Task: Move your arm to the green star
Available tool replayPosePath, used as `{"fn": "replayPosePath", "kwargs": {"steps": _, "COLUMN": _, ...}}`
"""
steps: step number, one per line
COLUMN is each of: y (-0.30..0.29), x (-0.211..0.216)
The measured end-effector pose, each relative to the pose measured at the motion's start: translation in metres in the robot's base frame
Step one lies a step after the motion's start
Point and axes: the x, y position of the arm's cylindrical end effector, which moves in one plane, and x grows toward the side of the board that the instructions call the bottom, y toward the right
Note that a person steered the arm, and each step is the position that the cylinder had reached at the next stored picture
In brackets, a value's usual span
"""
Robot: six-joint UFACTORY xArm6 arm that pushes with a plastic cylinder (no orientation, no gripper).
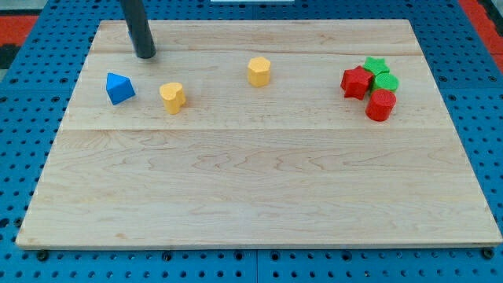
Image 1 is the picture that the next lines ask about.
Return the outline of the black cylindrical robot arm stick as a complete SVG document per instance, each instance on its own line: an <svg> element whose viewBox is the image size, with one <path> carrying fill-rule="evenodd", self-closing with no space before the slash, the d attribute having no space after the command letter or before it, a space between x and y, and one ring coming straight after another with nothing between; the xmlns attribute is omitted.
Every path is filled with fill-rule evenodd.
<svg viewBox="0 0 503 283"><path fill-rule="evenodd" d="M141 59L156 55L156 47L142 0L119 0L134 52Z"/></svg>

